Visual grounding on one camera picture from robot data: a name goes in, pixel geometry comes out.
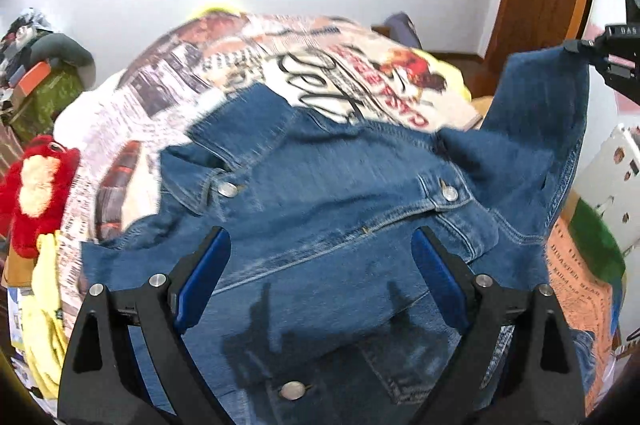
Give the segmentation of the yellow blanket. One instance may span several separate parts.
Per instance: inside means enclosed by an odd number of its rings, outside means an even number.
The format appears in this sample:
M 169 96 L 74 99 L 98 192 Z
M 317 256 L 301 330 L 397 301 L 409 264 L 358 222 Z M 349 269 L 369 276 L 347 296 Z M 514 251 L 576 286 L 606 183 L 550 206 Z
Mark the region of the yellow blanket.
M 38 260 L 32 271 L 32 294 L 21 302 L 25 360 L 46 399 L 58 399 L 67 350 L 60 288 L 60 231 L 37 237 Z

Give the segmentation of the newspaper print bedspread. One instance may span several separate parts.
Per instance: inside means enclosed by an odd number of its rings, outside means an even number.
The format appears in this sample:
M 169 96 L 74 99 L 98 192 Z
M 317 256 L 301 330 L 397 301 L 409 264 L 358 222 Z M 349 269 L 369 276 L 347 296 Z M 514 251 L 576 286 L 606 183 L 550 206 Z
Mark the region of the newspaper print bedspread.
M 81 155 L 58 255 L 66 327 L 93 284 L 82 247 L 155 215 L 160 153 L 187 145 L 192 125 L 258 84 L 341 123 L 466 132 L 487 116 L 463 97 L 462 79 L 447 64 L 345 19 L 212 11 L 186 22 L 55 122 L 55 138 Z

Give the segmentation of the white perforated board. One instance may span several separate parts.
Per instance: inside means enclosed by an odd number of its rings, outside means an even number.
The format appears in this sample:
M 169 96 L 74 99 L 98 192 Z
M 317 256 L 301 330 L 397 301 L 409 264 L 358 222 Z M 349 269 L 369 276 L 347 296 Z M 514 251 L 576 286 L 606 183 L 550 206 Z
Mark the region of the white perforated board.
M 639 128 L 618 124 L 574 182 L 623 253 L 639 242 L 639 159 Z

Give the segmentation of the blue denim jacket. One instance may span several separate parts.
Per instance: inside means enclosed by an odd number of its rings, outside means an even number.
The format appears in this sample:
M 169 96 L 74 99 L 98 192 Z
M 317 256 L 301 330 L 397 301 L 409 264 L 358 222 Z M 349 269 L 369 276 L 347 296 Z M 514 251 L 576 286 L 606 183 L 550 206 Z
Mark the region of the blue denim jacket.
M 158 212 L 85 244 L 82 269 L 130 289 L 221 226 L 230 260 L 186 345 L 232 419 L 406 423 L 459 341 L 413 231 L 502 286 L 547 282 L 588 97 L 587 62 L 559 47 L 510 57 L 466 132 L 336 122 L 250 86 L 160 153 Z

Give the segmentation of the red plush toy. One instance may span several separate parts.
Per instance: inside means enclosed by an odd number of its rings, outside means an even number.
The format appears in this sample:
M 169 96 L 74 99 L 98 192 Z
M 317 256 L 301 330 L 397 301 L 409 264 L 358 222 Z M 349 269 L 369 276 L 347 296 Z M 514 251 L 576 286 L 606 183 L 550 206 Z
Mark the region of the red plush toy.
M 27 145 L 23 157 L 1 180 L 1 237 L 18 256 L 38 256 L 37 237 L 60 229 L 80 152 L 50 135 Z

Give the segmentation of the dark blue bag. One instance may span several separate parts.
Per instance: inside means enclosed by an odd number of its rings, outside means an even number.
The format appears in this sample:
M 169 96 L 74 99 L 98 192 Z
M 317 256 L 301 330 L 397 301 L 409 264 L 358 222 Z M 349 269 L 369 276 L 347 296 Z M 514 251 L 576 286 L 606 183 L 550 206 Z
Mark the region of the dark blue bag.
M 422 48 L 416 27 L 405 12 L 401 11 L 389 16 L 383 26 L 388 29 L 390 34 L 388 37 L 398 44 L 416 49 Z

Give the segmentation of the pile of clothes and boxes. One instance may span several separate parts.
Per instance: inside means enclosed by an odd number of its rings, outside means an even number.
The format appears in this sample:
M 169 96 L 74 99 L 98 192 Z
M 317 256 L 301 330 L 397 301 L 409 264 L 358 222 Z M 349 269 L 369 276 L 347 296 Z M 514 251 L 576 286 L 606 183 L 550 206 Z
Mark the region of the pile of clothes and boxes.
M 1 126 L 18 141 L 50 134 L 55 119 L 93 86 L 91 52 L 24 9 L 1 37 Z

